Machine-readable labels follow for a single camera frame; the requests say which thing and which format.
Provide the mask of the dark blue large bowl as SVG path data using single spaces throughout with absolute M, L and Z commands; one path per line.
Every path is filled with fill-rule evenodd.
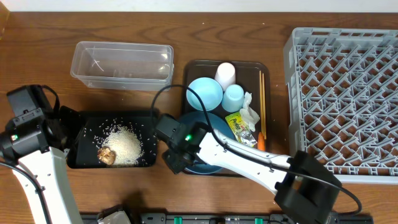
M 210 123 L 213 128 L 219 130 L 222 134 L 229 137 L 230 139 L 236 139 L 232 130 L 228 126 L 225 120 L 221 119 L 217 115 L 212 113 L 208 113 L 208 117 L 210 119 Z M 194 111 L 190 113 L 186 113 L 179 117 L 178 121 L 180 123 L 186 124 L 188 126 L 195 124 L 196 122 L 206 123 L 205 115 L 202 111 Z M 199 174 L 199 175 L 212 175 L 219 173 L 222 171 L 222 167 L 211 166 L 208 164 L 201 164 L 198 161 L 195 161 L 194 166 L 188 166 L 185 168 L 184 173 L 188 174 Z

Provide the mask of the light blue small bowl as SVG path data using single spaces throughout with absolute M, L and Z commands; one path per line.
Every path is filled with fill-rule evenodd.
M 200 97 L 207 111 L 217 108 L 223 99 L 221 85 L 212 78 L 197 78 L 188 87 Z M 203 110 L 198 98 L 190 90 L 186 91 L 186 99 L 196 110 Z

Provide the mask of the pile of white rice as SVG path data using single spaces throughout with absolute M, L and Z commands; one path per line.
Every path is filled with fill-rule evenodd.
M 143 124 L 113 118 L 101 120 L 95 128 L 97 130 L 93 131 L 91 143 L 95 146 L 96 157 L 103 147 L 110 148 L 116 154 L 114 164 L 106 166 L 149 167 L 155 162 L 157 143 L 153 138 L 144 136 Z

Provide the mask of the light blue plastic cup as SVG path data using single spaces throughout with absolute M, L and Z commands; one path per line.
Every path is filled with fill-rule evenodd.
M 229 113 L 239 111 L 243 107 L 244 90 L 237 84 L 230 85 L 224 92 L 221 105 Z

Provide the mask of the brown food scrap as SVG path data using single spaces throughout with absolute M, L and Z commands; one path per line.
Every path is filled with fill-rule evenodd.
M 106 165 L 114 164 L 116 154 L 108 147 L 103 147 L 98 150 L 97 158 Z

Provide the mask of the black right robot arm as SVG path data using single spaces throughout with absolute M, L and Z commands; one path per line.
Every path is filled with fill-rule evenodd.
M 194 161 L 231 170 L 272 192 L 276 204 L 296 223 L 326 223 L 341 182 L 306 152 L 294 157 L 258 151 L 211 125 L 179 123 L 163 115 L 155 136 L 168 145 L 163 159 L 178 174 Z

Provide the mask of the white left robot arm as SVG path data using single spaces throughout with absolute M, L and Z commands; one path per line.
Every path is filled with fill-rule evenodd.
M 17 177 L 36 223 L 82 223 L 67 176 L 60 103 L 50 104 L 48 89 L 26 85 L 7 93 L 15 117 L 1 133 L 1 165 Z

